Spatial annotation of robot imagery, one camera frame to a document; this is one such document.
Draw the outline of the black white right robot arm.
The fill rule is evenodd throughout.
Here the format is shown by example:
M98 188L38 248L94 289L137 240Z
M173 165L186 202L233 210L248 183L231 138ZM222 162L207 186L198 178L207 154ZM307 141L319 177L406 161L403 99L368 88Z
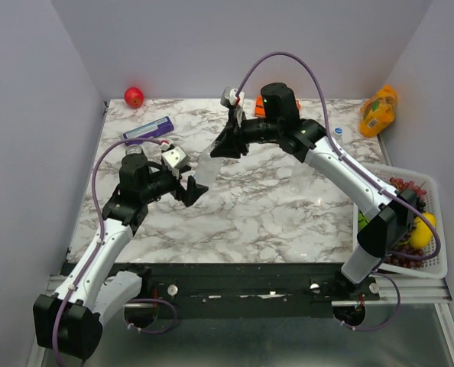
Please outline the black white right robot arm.
M417 195L377 178L330 140L319 122L302 118L293 90L284 83L261 88L262 117L246 117L244 94L235 88L225 88L220 103L227 108L228 117L213 143L211 157L239 159L248 154L252 144L277 145L308 172L344 194L368 220L333 283L339 297L352 299L362 290L362 281L410 231L418 210Z

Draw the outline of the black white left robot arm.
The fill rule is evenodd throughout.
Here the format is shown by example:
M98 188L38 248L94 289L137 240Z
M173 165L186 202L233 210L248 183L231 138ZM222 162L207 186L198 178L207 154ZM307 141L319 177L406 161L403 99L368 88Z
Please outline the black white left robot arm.
M179 147L163 151L160 163L149 161L138 146L122 158L118 185L98 211L99 228L85 254L51 295L39 295L33 305L37 344L53 350L58 365L63 354L87 360L111 317L128 301L151 296L152 284L143 271L119 271L110 282L106 278L144 221L149 204L170 193L192 206L208 190L193 177L182 186L189 161Z

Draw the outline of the clear plastic bottle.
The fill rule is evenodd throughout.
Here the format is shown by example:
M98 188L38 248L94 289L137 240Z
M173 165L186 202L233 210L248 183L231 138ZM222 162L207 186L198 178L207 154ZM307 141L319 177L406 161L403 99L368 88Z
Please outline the clear plastic bottle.
M214 144L208 146L197 161L196 172L193 175L197 184L212 188L216 178L219 176L224 158L212 158L211 152Z
M336 135L334 133L334 129L332 130L332 137L333 139L335 140L335 142L340 146L342 147L343 146L343 137L344 137L344 130L343 130L343 134L342 135Z

